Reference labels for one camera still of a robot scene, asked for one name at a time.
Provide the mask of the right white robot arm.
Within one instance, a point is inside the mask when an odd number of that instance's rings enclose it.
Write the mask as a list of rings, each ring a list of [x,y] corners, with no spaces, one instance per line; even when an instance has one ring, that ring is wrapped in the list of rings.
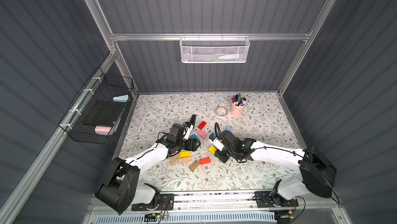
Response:
[[[215,156],[223,163],[233,158],[239,163],[247,161],[269,162],[294,170],[287,179],[276,180],[273,189],[264,196],[256,195],[259,204],[294,206],[298,196],[308,193],[338,202],[334,191],[336,167],[317,148],[289,149],[265,144],[255,139],[240,140],[230,131],[210,136],[216,148]]]

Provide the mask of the teal block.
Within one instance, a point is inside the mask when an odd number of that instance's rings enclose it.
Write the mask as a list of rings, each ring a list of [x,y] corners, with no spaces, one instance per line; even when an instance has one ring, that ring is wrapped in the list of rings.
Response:
[[[197,139],[198,141],[201,141],[201,140],[198,138],[198,136],[197,136],[196,134],[192,134],[192,135],[191,135],[191,138]]]

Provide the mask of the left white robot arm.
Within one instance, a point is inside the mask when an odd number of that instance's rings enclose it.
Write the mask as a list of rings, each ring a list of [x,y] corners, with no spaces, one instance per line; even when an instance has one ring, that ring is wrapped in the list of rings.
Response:
[[[161,198],[155,186],[139,183],[140,175],[167,158],[176,156],[182,150],[196,151],[201,142],[190,137],[194,120],[174,124],[168,133],[163,133],[147,150],[127,158],[113,159],[101,180],[95,197],[122,214],[130,205],[155,209]]]

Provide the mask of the pink block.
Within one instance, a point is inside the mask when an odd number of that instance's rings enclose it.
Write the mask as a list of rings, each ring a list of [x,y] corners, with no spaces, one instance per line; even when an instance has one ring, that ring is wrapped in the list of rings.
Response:
[[[197,131],[197,134],[198,134],[200,137],[204,138],[204,139],[207,137],[207,134],[206,134],[205,132],[203,132],[202,130],[198,130],[198,131]]]

